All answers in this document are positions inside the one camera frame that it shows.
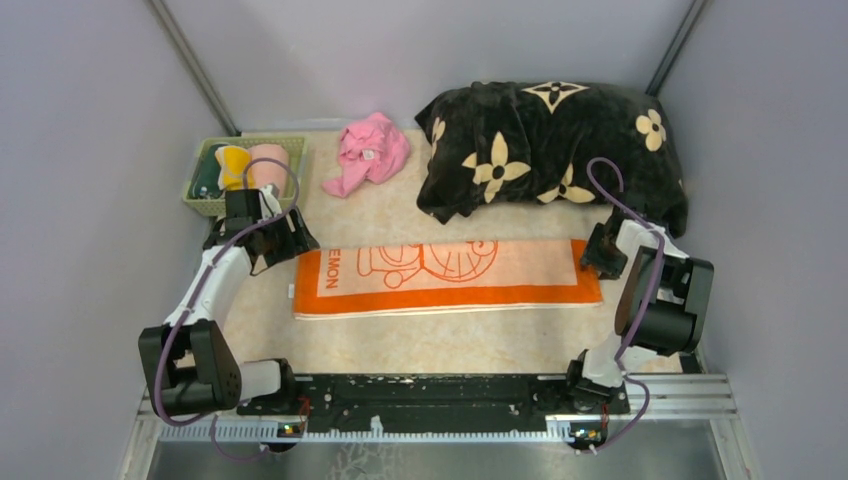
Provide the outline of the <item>black floral pillow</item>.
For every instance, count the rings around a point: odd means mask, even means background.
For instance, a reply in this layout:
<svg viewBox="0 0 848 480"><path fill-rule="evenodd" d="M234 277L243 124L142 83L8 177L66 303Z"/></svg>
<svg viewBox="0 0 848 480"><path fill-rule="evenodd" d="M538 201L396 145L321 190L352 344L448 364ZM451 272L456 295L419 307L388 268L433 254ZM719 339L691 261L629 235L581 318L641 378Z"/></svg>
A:
<svg viewBox="0 0 848 480"><path fill-rule="evenodd" d="M689 200L669 117L654 96L607 83L474 82L415 117L430 144L416 204L445 224L495 203L602 204L600 188L642 200L674 238Z"/></svg>

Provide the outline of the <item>grey yellow duck towel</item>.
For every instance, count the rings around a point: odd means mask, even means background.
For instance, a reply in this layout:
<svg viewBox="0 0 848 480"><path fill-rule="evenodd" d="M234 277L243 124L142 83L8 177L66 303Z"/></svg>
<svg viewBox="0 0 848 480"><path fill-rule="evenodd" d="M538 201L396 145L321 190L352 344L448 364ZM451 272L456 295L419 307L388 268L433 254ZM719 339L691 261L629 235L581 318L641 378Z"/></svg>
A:
<svg viewBox="0 0 848 480"><path fill-rule="evenodd" d="M246 171L247 165L252 160L247 149L235 145L223 145L215 150L214 157L220 167L218 187L222 191L255 187L252 174Z"/></svg>

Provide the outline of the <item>orange peach towel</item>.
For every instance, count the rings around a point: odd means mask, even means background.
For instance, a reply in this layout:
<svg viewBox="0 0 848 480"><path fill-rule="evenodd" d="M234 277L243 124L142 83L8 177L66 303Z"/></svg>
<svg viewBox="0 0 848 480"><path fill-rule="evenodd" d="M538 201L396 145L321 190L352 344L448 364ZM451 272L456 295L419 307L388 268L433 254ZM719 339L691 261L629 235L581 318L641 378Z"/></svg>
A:
<svg viewBox="0 0 848 480"><path fill-rule="evenodd" d="M299 320L594 307L603 294L579 239L332 248L299 257Z"/></svg>

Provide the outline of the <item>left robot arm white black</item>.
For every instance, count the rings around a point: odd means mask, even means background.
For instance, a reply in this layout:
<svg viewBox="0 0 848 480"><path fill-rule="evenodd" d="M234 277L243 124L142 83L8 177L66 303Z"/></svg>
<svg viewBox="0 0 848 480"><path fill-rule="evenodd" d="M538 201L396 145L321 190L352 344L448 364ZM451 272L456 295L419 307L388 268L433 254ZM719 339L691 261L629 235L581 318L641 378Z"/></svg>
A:
<svg viewBox="0 0 848 480"><path fill-rule="evenodd" d="M295 205L283 208L266 185L225 193L225 215L203 244L201 266L176 309L138 338L154 413L185 426L260 398L277 414L292 411L300 388L287 360L236 360L221 324L258 261L272 267L318 249Z"/></svg>

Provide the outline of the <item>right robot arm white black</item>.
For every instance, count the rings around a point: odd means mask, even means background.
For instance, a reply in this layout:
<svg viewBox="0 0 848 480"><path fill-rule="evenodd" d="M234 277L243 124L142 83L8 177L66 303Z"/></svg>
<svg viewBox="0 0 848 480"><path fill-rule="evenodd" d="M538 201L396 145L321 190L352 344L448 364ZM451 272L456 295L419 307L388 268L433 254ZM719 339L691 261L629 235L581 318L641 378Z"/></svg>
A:
<svg viewBox="0 0 848 480"><path fill-rule="evenodd" d="M683 252L664 228L629 219L596 224L580 266L625 281L612 332L568 366L564 401L588 413L619 400L627 374L698 346L714 266Z"/></svg>

